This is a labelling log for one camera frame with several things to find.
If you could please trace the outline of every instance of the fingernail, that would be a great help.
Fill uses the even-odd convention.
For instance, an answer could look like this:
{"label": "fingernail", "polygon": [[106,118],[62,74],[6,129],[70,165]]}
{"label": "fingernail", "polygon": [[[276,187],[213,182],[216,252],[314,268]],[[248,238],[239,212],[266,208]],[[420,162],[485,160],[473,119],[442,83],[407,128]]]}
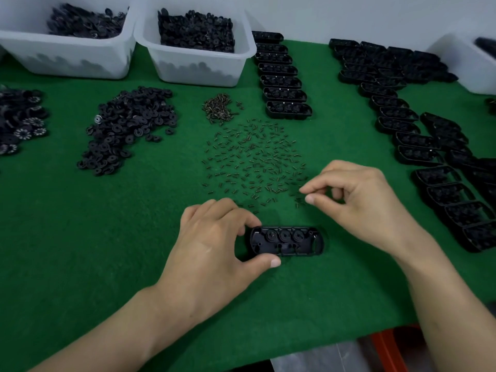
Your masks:
{"label": "fingernail", "polygon": [[309,203],[310,205],[313,205],[315,199],[313,198],[313,195],[312,194],[307,194],[305,196],[305,202],[306,203]]}
{"label": "fingernail", "polygon": [[278,267],[281,265],[281,260],[279,258],[275,258],[270,261],[270,267]]}

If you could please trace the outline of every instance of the white wall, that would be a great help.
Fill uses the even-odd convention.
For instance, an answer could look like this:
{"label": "white wall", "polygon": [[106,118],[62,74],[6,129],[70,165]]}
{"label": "white wall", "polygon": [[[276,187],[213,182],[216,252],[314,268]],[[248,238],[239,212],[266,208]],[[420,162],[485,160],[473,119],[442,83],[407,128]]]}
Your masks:
{"label": "white wall", "polygon": [[331,37],[426,50],[453,30],[496,37],[496,0],[239,0],[252,30],[328,43]]}

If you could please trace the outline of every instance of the right hand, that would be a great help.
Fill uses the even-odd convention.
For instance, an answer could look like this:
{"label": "right hand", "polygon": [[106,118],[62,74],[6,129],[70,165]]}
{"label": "right hand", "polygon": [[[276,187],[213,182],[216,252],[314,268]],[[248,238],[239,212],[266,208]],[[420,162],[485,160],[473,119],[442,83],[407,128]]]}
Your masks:
{"label": "right hand", "polygon": [[[332,197],[326,195],[331,187]],[[413,252],[410,241],[431,237],[413,219],[377,168],[332,161],[300,188],[318,207],[357,238],[400,259]],[[344,199],[344,204],[335,200]]]}

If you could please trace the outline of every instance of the table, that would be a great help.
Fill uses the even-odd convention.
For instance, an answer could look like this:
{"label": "table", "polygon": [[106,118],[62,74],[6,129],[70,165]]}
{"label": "table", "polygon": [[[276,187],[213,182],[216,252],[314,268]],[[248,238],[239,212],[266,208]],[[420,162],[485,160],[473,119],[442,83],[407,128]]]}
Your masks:
{"label": "table", "polygon": [[[496,250],[469,254],[420,200],[409,179],[414,167],[396,162],[390,137],[374,129],[368,99],[356,86],[338,82],[340,64],[326,45],[285,43],[314,114],[306,121],[279,123],[297,140],[307,174],[316,175],[333,159],[383,170],[475,294],[485,302],[495,300]],[[239,120],[267,117],[251,60],[233,89],[163,83],[140,46],[121,81],[37,76],[7,57],[0,65],[0,82],[44,91],[43,105],[52,112],[50,136],[23,143],[20,154],[0,159],[0,369],[21,371],[156,282],[183,209],[210,198],[201,186],[201,160],[206,139],[219,126],[205,119],[202,103],[227,92],[245,106]],[[177,133],[164,135],[158,144],[132,146],[135,156],[116,175],[94,177],[78,170],[75,163],[89,141],[84,129],[97,105],[140,85],[174,91],[170,101],[180,117]],[[409,85],[400,96],[418,113],[459,123],[476,156],[496,156],[496,119],[487,114],[484,96],[456,83],[435,82]],[[283,258],[280,268],[265,273],[143,370],[223,371],[416,321],[405,278],[389,256],[356,240],[315,208],[296,209],[291,197],[278,199],[260,209],[263,223],[321,227],[327,233],[323,255]],[[243,255],[243,240],[238,241],[236,253]]]}

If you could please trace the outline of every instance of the forearm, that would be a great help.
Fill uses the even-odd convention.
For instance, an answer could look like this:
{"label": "forearm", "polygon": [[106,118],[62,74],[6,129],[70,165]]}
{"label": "forearm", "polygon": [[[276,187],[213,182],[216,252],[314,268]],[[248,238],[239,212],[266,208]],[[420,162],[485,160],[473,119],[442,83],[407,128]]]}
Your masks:
{"label": "forearm", "polygon": [[496,368],[496,320],[425,232],[408,260],[397,259],[410,287],[431,355],[441,372]]}
{"label": "forearm", "polygon": [[138,292],[119,311],[33,372],[133,372],[190,329],[154,288]]}

